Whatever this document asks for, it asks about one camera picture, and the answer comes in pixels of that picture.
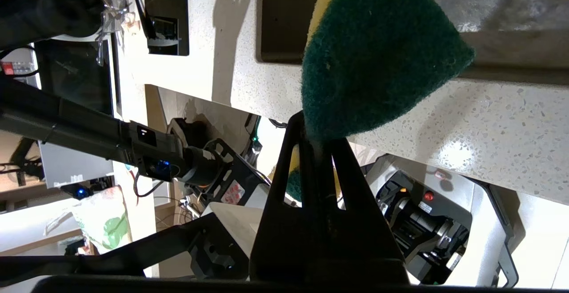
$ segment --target kitchen counter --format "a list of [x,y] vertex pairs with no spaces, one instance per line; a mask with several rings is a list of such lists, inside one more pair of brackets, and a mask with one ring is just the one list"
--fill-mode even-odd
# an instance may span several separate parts
[[[132,38],[140,44],[128,45],[125,51],[132,61],[133,78],[139,84],[154,84],[286,121],[301,109],[301,67],[265,64],[256,58],[258,1],[188,0],[190,55],[146,54],[140,32]],[[457,0],[437,1],[447,11]],[[563,8],[557,7],[557,13]],[[461,31],[476,32],[480,27],[480,23],[464,22],[459,9],[453,13],[447,12],[453,22],[462,21]],[[519,27],[493,23],[496,30]],[[550,27],[547,23],[528,25],[530,30]],[[482,47],[482,56],[492,60],[490,51]],[[559,45],[555,51],[559,54],[552,64],[560,66],[563,53]],[[567,86],[457,78],[400,119],[350,140],[569,204],[567,109]]]

